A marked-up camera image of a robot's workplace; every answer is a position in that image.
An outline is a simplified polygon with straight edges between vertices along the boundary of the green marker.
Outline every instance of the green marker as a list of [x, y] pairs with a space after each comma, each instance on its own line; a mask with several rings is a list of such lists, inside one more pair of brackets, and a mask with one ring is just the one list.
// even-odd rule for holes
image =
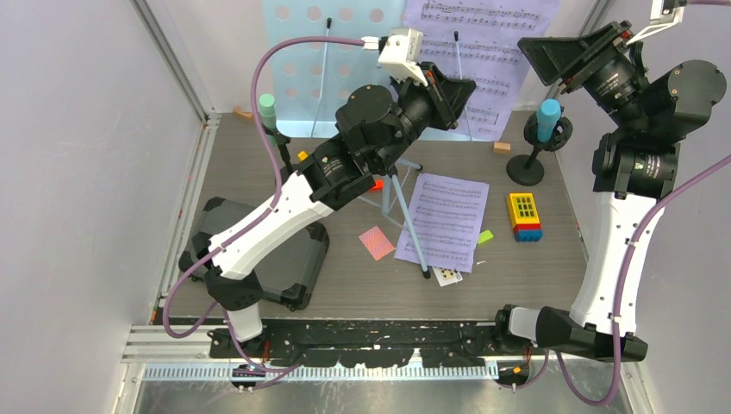
[[[259, 103], [256, 105], [259, 116], [261, 116], [261, 123], [263, 123], [269, 129], [277, 128], [277, 116], [274, 113], [276, 106], [276, 100], [271, 93], [265, 93], [259, 97]], [[272, 135], [267, 135], [269, 138], [269, 145], [272, 147], [277, 146], [277, 140]]]

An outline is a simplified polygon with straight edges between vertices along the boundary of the playing card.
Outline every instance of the playing card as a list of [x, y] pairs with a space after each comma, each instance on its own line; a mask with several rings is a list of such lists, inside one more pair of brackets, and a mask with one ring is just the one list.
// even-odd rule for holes
[[462, 273], [459, 270], [442, 269], [441, 267], [432, 267], [439, 286], [451, 285], [462, 281]]
[[375, 260], [379, 260], [396, 250], [378, 226], [360, 235], [359, 239]]

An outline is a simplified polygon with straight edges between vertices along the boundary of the floor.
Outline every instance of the floor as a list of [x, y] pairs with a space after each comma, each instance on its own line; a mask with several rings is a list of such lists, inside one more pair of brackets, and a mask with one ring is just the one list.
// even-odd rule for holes
[[[503, 134], [503, 141], [513, 146], [511, 154], [530, 152], [522, 139], [528, 115], [515, 112]], [[294, 140], [290, 151], [296, 157], [320, 142]], [[356, 200], [322, 221], [331, 243], [308, 308], [290, 312], [282, 305], [261, 302], [261, 316], [485, 320], [492, 319], [506, 304], [568, 310], [586, 265], [558, 162], [554, 154], [541, 154], [546, 177], [539, 185], [525, 188], [505, 173], [509, 157], [492, 153], [489, 142], [444, 141], [417, 141], [404, 155], [423, 164], [426, 173], [490, 184], [483, 229], [491, 230], [495, 238], [477, 247], [475, 261], [484, 263], [475, 266], [464, 281], [439, 287], [435, 278], [422, 277], [419, 266], [394, 259], [393, 254], [375, 261], [358, 236], [379, 226], [396, 245], [400, 229], [376, 207]], [[404, 183], [407, 199], [414, 183], [412, 172]], [[255, 129], [225, 115], [216, 134], [198, 211], [216, 196], [259, 205], [271, 196], [273, 187], [272, 168]], [[510, 192], [524, 191], [534, 194], [540, 214], [544, 237], [537, 243], [517, 243], [512, 235], [505, 199]], [[394, 212], [402, 221], [397, 207]], [[172, 303], [171, 315], [197, 317], [210, 301], [203, 283], [186, 282]]]

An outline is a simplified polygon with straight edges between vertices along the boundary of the green eraser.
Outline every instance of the green eraser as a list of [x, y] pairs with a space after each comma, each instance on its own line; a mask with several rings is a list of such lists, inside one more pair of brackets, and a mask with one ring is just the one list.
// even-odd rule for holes
[[489, 241], [492, 239], [492, 232], [489, 230], [485, 230], [482, 233], [480, 233], [480, 237], [478, 239], [478, 244], [482, 244], [484, 242]]

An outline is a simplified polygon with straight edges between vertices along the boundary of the small wooden block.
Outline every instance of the small wooden block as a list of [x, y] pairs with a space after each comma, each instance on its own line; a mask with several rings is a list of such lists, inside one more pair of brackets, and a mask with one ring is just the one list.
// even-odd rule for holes
[[492, 146], [492, 152], [502, 155], [510, 154], [510, 144], [506, 142], [495, 142], [495, 144]]
[[253, 122], [253, 114], [251, 112], [244, 112], [239, 105], [234, 107], [234, 114], [244, 119], [247, 122]]

